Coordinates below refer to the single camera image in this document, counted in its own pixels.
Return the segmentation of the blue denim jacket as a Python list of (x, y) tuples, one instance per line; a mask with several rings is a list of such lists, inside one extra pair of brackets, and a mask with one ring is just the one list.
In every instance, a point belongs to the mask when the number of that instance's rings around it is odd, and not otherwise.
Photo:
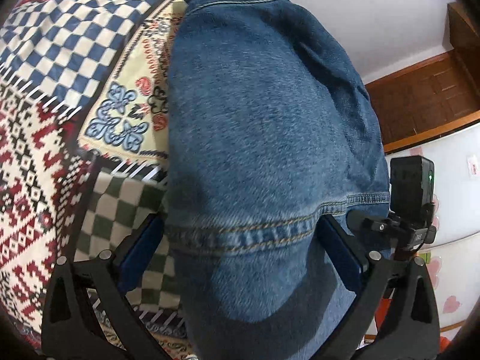
[(340, 44), (290, 0), (185, 0), (168, 69), (166, 234), (201, 359), (309, 359), (354, 294), (323, 215), (384, 216), (377, 116)]

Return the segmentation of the patchwork patterned bedspread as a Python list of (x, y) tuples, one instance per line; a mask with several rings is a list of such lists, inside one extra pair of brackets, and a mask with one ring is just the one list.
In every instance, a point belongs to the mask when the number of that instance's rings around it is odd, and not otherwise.
[(55, 259), (164, 211), (168, 172), (250, 201), (266, 150), (247, 15), (277, 0), (25, 0), (1, 27), (1, 323), (28, 348)]

